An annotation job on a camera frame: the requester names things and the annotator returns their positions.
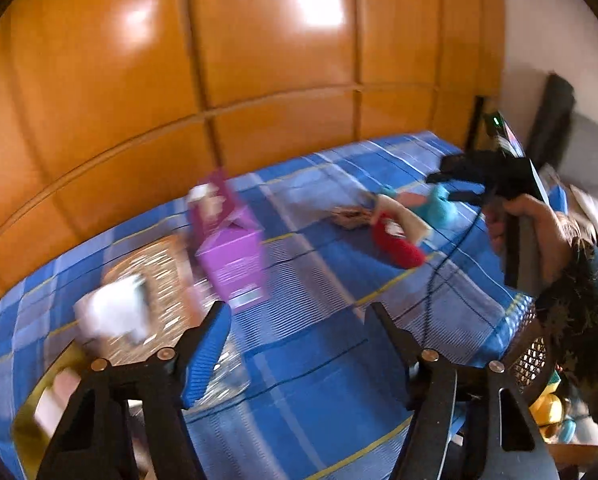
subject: purple box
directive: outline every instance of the purple box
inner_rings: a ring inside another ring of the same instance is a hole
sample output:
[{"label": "purple box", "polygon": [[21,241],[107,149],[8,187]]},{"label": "purple box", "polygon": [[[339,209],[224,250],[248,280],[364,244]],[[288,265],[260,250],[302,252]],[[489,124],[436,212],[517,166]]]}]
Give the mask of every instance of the purple box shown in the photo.
[{"label": "purple box", "polygon": [[268,299],[262,229],[217,170],[188,194],[195,256],[234,312]]}]

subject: black cable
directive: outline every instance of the black cable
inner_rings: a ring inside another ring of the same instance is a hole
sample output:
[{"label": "black cable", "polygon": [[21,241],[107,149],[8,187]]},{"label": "black cable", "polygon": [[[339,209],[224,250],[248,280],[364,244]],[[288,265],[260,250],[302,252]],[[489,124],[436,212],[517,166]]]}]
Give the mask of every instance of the black cable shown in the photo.
[{"label": "black cable", "polygon": [[[483,204],[487,204],[490,202],[490,199],[494,196],[495,191],[496,191],[496,188],[493,187],[492,189],[487,190],[484,193]],[[428,332],[430,330],[430,318],[432,316],[432,312],[431,312],[432,294],[433,294],[432,287],[435,282],[435,277],[436,277],[436,275],[438,275],[439,269],[441,269],[441,267],[444,266],[444,264],[452,257],[453,254],[455,254],[455,251],[458,250],[459,246],[461,244],[463,244],[464,241],[466,241],[466,238],[468,238],[468,235],[471,233],[473,228],[477,225],[477,222],[479,221],[479,218],[482,215],[483,209],[484,209],[483,206],[479,208],[479,211],[477,211],[477,213],[474,216],[473,222],[470,224],[468,229],[466,229],[466,231],[464,232],[464,235],[455,244],[455,247],[453,247],[452,250],[445,256],[445,258],[443,260],[441,260],[441,263],[437,267],[435,267],[435,269],[432,271],[432,274],[430,275],[430,278],[428,279],[428,285],[426,287],[426,298],[425,298],[426,303],[424,306],[424,313],[423,313],[423,337],[421,339],[421,346],[423,348],[426,348],[426,341],[428,340]],[[459,270],[460,270],[460,267],[457,266],[457,269],[455,269],[455,272],[453,272],[448,277],[448,280],[450,280]]]}]

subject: blue plaid bedsheet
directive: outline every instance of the blue plaid bedsheet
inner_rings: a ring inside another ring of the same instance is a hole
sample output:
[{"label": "blue plaid bedsheet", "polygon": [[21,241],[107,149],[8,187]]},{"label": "blue plaid bedsheet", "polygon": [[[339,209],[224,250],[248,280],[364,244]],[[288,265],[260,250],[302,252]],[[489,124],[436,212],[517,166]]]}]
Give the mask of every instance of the blue plaid bedsheet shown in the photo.
[{"label": "blue plaid bedsheet", "polygon": [[[431,269],[475,210],[458,205],[456,224],[423,246],[426,264],[406,271],[379,253],[368,230],[342,230],[329,212],[369,205],[367,192],[383,184],[424,193],[424,177],[439,157],[457,151],[429,132],[386,137],[231,181],[265,229],[271,300],[233,322],[252,380],[248,389],[188,421],[209,479],[387,478],[409,413],[375,372],[364,311],[383,302],[421,342]],[[61,255],[0,300],[0,456],[17,477],[23,473],[10,425],[76,335],[73,304],[118,258],[186,228],[184,200],[166,203]],[[462,364],[500,357],[528,307],[528,298],[502,285],[485,228],[480,219],[433,288],[427,343]]]}]

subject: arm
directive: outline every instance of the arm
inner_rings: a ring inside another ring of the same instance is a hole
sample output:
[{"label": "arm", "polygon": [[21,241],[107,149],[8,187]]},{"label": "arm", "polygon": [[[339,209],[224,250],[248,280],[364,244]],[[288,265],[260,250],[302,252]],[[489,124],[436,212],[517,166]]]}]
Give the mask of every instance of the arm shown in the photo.
[{"label": "arm", "polygon": [[535,306],[558,363],[598,423],[598,248],[573,239],[569,263]]},{"label": "arm", "polygon": [[486,209],[495,252],[504,244],[503,211],[534,220],[545,285],[535,301],[537,319],[598,423],[598,249],[568,236],[547,205],[525,195]]}]

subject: white wall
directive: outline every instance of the white wall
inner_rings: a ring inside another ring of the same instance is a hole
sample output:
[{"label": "white wall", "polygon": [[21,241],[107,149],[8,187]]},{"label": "white wall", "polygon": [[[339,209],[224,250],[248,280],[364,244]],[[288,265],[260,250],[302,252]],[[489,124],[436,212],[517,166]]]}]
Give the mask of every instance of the white wall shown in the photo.
[{"label": "white wall", "polygon": [[546,74],[575,90],[576,110],[598,122],[598,20],[583,0],[505,0],[506,50],[500,107],[525,139]]}]

